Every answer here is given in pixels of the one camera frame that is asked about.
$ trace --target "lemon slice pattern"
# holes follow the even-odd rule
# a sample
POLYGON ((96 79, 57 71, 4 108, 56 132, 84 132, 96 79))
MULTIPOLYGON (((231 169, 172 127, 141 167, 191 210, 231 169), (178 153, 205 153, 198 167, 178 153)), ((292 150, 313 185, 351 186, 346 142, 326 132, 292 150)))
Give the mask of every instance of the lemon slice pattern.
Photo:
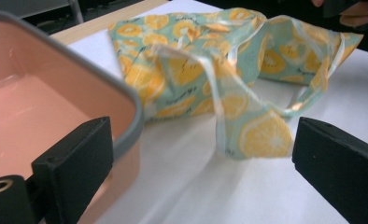
POLYGON ((245 8, 149 15, 118 21, 108 31, 145 120, 214 113, 217 133, 225 136, 218 150, 236 160, 289 156, 292 136, 283 118, 315 103, 332 69, 361 40, 245 8), (253 91, 258 78, 308 88, 291 108, 280 108, 253 91))

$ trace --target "white surface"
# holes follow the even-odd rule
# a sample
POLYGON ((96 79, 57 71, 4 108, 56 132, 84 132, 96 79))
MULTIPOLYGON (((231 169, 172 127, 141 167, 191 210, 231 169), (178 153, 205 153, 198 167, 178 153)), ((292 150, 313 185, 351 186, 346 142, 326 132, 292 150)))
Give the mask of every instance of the white surface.
MULTIPOLYGON (((149 14, 216 10, 176 0, 149 14)), ((120 76, 106 31, 70 48, 120 76)), ((279 88, 269 91, 282 94, 279 88)), ((368 53, 355 50, 303 116, 330 122, 368 143, 368 53)), ((298 119, 289 122, 293 134, 297 124, 298 119)), ((98 223, 347 223, 295 171, 290 158, 230 161, 215 155, 215 147, 211 115, 147 125, 139 177, 98 223)))

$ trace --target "pink container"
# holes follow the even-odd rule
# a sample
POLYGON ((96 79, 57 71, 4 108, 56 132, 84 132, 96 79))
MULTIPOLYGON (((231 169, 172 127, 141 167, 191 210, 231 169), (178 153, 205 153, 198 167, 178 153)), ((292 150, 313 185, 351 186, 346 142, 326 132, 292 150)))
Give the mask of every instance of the pink container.
POLYGON ((27 23, 0 13, 0 176, 31 162, 90 119, 109 116, 114 166, 81 217, 93 223, 139 170, 141 104, 134 91, 27 23))

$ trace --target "plastic bag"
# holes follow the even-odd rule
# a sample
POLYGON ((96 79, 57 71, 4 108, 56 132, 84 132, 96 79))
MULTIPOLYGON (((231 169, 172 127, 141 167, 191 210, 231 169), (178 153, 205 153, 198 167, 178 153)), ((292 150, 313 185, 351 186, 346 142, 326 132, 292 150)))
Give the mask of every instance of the plastic bag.
POLYGON ((287 16, 232 8, 119 21, 109 27, 125 82, 147 121, 214 112, 217 148, 226 156, 290 156, 285 119, 327 90, 328 78, 361 35, 336 33, 287 16), (308 86, 288 108, 261 100, 257 78, 308 86))

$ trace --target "crumpled bag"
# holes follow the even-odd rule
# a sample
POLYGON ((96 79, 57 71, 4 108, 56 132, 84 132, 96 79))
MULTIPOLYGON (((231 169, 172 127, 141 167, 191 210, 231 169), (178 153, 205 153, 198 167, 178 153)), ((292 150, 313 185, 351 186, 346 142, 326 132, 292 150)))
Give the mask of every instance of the crumpled bag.
POLYGON ((236 160, 290 156, 293 137, 285 119, 317 101, 362 38, 287 16, 268 20, 244 8, 150 15, 108 30, 146 120, 214 112, 217 149, 236 160), (259 77, 308 87, 281 108, 252 90, 259 77))

